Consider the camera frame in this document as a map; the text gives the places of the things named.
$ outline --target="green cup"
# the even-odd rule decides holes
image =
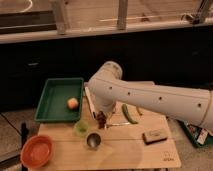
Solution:
[[[89,125],[86,121],[80,120],[74,125],[74,132],[79,137],[85,137],[87,135]]]

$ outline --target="green plastic tray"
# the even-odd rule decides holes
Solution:
[[[195,137],[192,135],[192,133],[189,131],[188,127],[184,122],[179,121],[179,124],[181,125],[182,129],[184,130],[186,136],[189,138],[191,143],[193,144],[194,147],[196,148],[201,148],[209,145],[213,145],[213,137],[209,136],[206,138],[206,141],[203,145],[199,144]]]
[[[81,118],[83,78],[54,78],[45,83],[35,121],[37,122],[76,122]],[[69,98],[76,98],[79,107],[67,107]]]

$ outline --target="floor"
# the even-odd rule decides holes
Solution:
[[[37,133],[39,124],[34,122],[35,109],[26,109],[20,111],[4,112],[0,115],[0,156],[19,150],[21,148],[20,125],[26,122],[30,130],[30,136]],[[182,167],[178,169],[169,169],[170,171],[212,171],[213,170],[213,146],[204,148],[194,148],[177,121],[168,119],[173,138],[178,149],[182,162]],[[14,165],[8,165],[0,170],[14,171],[20,170],[20,162]]]

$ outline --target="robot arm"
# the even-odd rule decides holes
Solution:
[[[99,110],[112,111],[118,100],[213,130],[212,91],[141,85],[122,81],[121,77],[121,67],[108,61],[89,80]]]

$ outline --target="red object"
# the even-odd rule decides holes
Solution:
[[[46,164],[52,156],[52,140],[46,135],[31,137],[21,151],[21,162],[27,168],[36,169]]]

